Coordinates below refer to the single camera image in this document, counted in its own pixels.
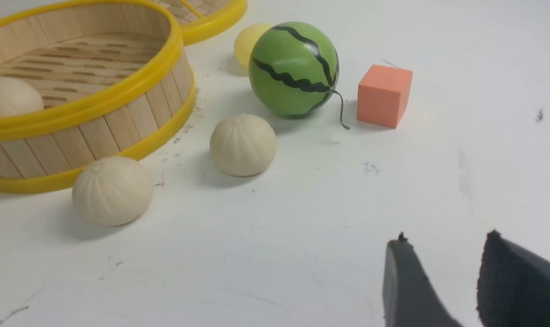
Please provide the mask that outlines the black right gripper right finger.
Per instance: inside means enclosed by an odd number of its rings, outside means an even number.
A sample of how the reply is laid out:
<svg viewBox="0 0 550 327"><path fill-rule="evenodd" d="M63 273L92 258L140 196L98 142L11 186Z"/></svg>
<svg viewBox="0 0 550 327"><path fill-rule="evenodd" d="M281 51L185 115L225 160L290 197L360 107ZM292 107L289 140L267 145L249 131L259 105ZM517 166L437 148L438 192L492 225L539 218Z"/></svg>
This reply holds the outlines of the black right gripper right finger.
<svg viewBox="0 0 550 327"><path fill-rule="evenodd" d="M477 279L477 312L485 327L550 327L550 261L489 232Z"/></svg>

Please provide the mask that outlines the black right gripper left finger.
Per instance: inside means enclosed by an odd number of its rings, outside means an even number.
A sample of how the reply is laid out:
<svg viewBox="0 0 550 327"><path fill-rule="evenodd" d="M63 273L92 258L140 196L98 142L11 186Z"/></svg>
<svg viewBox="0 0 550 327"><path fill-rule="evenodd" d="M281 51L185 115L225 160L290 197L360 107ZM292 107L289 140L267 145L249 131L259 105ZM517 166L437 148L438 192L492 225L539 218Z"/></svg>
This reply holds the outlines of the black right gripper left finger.
<svg viewBox="0 0 550 327"><path fill-rule="evenodd" d="M383 277L386 327L460 327L437 296L403 233L386 244Z"/></svg>

